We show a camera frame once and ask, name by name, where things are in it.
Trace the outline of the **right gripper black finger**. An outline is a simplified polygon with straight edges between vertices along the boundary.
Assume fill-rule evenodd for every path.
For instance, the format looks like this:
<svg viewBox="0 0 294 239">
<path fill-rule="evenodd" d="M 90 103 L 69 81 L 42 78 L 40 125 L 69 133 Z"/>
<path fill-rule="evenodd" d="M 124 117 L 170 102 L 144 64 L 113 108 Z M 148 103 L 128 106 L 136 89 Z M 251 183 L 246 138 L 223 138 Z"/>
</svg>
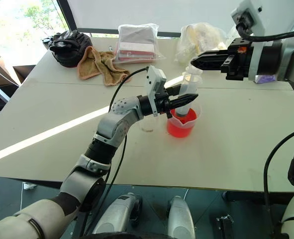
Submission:
<svg viewBox="0 0 294 239">
<path fill-rule="evenodd" d="M 209 57 L 209 58 L 197 58 L 191 61 L 191 65 L 201 70 L 218 71 L 221 65 L 226 60 L 225 57 Z"/>
<path fill-rule="evenodd" d="M 200 58 L 212 58 L 212 59 L 226 59 L 228 57 L 227 50 L 210 50 L 205 51 L 201 55 Z"/>
</svg>

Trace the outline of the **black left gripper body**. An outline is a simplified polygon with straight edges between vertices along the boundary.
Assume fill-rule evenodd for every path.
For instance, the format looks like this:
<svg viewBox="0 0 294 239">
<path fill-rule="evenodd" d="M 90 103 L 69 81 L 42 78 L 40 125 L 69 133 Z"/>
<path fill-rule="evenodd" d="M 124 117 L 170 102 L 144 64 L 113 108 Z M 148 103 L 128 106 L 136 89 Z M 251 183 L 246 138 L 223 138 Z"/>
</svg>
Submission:
<svg viewBox="0 0 294 239">
<path fill-rule="evenodd" d="M 172 118 L 171 110 L 170 110 L 170 100 L 169 94 L 166 89 L 163 88 L 155 94 L 155 105 L 157 109 L 157 113 L 166 114 L 167 119 Z"/>
</svg>

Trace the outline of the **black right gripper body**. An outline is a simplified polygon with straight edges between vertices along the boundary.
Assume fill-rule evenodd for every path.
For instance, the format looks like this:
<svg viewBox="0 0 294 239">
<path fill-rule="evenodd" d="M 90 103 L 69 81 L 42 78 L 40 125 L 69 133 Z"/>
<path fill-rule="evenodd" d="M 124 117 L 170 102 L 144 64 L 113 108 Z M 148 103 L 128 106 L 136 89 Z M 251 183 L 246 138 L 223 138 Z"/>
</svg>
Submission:
<svg viewBox="0 0 294 239">
<path fill-rule="evenodd" d="M 252 42 L 235 38 L 227 48 L 227 58 L 222 63 L 221 73 L 227 80 L 243 81 L 248 77 L 252 58 Z"/>
</svg>

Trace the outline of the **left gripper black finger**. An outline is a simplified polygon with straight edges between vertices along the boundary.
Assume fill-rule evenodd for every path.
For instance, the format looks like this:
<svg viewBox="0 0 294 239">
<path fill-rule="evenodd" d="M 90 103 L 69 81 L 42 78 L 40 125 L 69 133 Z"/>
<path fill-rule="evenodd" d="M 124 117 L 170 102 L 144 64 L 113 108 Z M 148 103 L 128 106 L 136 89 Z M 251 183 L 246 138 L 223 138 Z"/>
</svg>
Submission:
<svg viewBox="0 0 294 239">
<path fill-rule="evenodd" d="M 181 84 L 178 84 L 178 85 L 165 88 L 165 91 L 169 96 L 177 96 L 180 93 L 180 88 L 181 88 Z"/>
<path fill-rule="evenodd" d="M 198 94 L 184 94 L 170 101 L 170 109 L 177 109 L 186 106 L 198 97 Z"/>
</svg>

